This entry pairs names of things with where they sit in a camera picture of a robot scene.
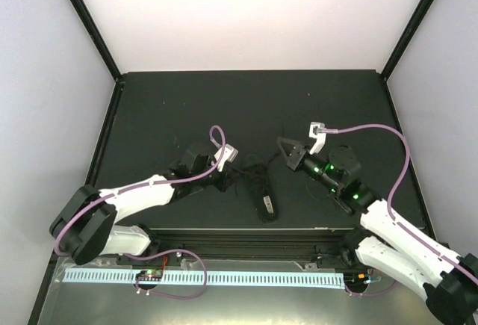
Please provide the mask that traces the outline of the black sneaker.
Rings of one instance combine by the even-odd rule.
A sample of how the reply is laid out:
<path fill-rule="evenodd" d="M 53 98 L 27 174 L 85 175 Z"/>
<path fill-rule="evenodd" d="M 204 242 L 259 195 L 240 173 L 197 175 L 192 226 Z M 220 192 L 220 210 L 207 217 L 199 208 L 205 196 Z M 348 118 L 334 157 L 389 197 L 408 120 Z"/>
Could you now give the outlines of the black sneaker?
<path fill-rule="evenodd" d="M 247 154 L 242 163 L 243 179 L 259 218 L 273 223 L 279 217 L 276 197 L 270 181 L 267 162 L 254 153 Z"/>

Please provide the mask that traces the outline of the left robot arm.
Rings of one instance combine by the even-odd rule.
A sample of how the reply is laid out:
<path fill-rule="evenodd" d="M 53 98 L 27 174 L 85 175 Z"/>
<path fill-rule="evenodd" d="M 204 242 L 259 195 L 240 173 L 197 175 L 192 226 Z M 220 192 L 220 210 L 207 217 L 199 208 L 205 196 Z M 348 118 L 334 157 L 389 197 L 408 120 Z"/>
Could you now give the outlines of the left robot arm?
<path fill-rule="evenodd" d="M 120 221 L 149 208 L 168 205 L 214 186 L 224 191 L 230 183 L 230 166 L 238 151 L 226 144 L 217 151 L 192 144 L 182 160 L 146 180 L 113 189 L 81 186 L 52 222 L 49 232 L 59 256 L 77 265 L 103 255 L 128 254 L 153 264 L 160 246 L 145 226 L 122 226 Z"/>

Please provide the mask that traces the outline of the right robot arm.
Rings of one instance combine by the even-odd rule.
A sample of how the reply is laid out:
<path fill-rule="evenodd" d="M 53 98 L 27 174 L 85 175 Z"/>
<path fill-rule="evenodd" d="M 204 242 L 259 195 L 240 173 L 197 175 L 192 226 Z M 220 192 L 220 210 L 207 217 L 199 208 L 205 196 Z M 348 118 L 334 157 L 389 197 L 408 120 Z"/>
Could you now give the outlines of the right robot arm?
<path fill-rule="evenodd" d="M 313 146 L 280 137 L 285 162 L 323 185 L 334 204 L 358 226 L 339 249 L 347 267 L 363 264 L 398 281 L 421 298 L 442 324 L 469 324 L 477 310 L 477 257 L 461 256 L 415 227 L 360 178 L 361 165 L 349 146 L 337 146 L 325 158 Z"/>

